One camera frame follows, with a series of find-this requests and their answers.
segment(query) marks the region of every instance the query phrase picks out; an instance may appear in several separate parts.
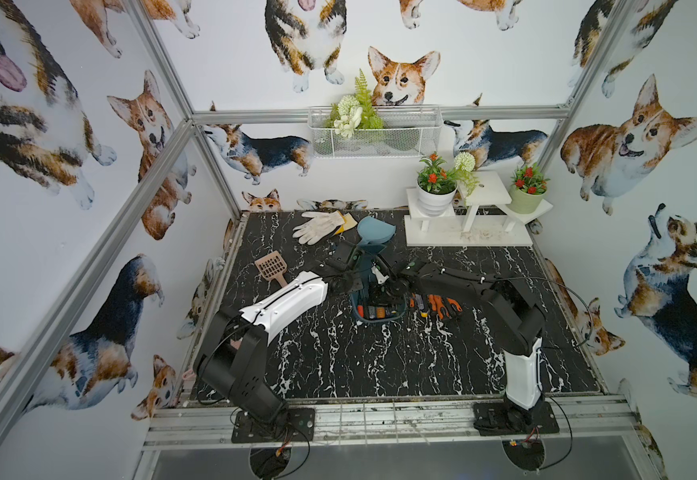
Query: pink litter scoop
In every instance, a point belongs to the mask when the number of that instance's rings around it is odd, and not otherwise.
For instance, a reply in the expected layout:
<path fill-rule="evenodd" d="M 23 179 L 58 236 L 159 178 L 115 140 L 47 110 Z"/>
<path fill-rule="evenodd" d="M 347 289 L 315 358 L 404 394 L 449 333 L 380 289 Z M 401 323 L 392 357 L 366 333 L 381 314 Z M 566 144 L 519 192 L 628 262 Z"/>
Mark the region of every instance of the pink litter scoop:
<path fill-rule="evenodd" d="M 263 277 L 263 280 L 268 280 L 270 282 L 276 279 L 282 288 L 287 286 L 287 281 L 284 276 L 284 273 L 287 271 L 287 264 L 278 250 L 258 258 L 255 261 L 255 265 L 260 275 Z"/>

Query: black marble surface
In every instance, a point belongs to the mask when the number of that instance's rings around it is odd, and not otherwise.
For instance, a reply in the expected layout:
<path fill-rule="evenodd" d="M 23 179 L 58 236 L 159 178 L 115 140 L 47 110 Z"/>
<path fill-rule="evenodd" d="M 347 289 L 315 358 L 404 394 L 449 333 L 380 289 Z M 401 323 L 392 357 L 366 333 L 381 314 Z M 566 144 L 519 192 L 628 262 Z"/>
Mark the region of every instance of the black marble surface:
<path fill-rule="evenodd" d="M 423 258 L 443 266 L 501 276 L 542 276 L 539 259 L 527 247 L 407 247 L 406 210 L 352 211 L 356 220 L 371 215 L 397 226 L 389 250 L 403 258 Z M 287 280 L 310 260 L 326 258 L 337 242 L 322 239 L 299 245 L 292 228 L 300 212 L 251 214 L 223 304 L 240 308 L 276 292 L 276 281 L 263 280 L 253 262 L 278 250 L 288 265 Z M 357 243 L 356 229 L 343 234 Z M 530 281 L 546 312 L 546 346 L 575 343 L 548 283 Z M 382 326 L 364 325 L 351 316 L 347 296 L 328 297 L 294 321 L 268 349 L 268 385 L 285 398 L 405 397 L 497 394 L 505 387 L 500 348 L 489 334 L 483 313 L 467 299 L 457 321 L 440 322 L 408 312 Z M 541 365 L 547 392 L 597 392 L 598 382 L 578 350 L 544 350 Z M 197 381 L 192 398 L 219 398 Z"/>

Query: white plant stand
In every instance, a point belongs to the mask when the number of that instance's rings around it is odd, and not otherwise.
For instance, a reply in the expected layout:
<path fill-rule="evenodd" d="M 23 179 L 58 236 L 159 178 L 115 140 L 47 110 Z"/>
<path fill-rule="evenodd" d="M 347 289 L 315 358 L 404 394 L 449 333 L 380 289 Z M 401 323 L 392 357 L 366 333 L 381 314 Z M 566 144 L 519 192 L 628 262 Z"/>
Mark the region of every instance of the white plant stand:
<path fill-rule="evenodd" d="M 493 171 L 480 171 L 479 184 L 465 195 L 463 185 L 458 185 L 468 212 L 455 215 L 452 207 L 440 216 L 428 216 L 417 206 L 417 189 L 407 189 L 410 214 L 404 216 L 404 231 L 408 246 L 532 246 L 533 241 L 526 228 L 514 228 L 517 223 L 528 224 L 551 210 L 545 200 L 532 214 L 517 214 L 506 205 L 511 196 Z M 480 215 L 480 206 L 496 205 L 506 215 Z"/>

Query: white work glove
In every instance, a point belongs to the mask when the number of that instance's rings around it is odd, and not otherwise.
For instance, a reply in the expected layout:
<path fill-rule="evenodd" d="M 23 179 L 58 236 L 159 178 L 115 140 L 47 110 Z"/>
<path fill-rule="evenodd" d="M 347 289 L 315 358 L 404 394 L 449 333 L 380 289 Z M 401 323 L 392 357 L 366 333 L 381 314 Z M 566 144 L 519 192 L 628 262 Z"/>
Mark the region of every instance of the white work glove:
<path fill-rule="evenodd" d="M 296 232 L 292 236 L 299 239 L 300 245 L 317 243 L 323 236 L 331 234 L 337 226 L 343 225 L 344 222 L 340 212 L 332 212 L 331 214 L 305 212 L 302 216 L 311 219 L 293 229 Z"/>

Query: metal mesh basket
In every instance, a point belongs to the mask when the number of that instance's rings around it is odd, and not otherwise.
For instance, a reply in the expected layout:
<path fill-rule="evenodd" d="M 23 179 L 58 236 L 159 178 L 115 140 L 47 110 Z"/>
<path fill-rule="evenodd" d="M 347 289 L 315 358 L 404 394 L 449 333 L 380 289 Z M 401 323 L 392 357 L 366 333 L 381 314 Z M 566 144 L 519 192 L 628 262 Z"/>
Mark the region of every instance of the metal mesh basket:
<path fill-rule="evenodd" d="M 343 138 L 328 128 L 332 107 L 308 109 L 316 158 L 422 157 L 438 149 L 442 114 L 437 105 L 376 107 L 383 129 L 356 129 Z"/>

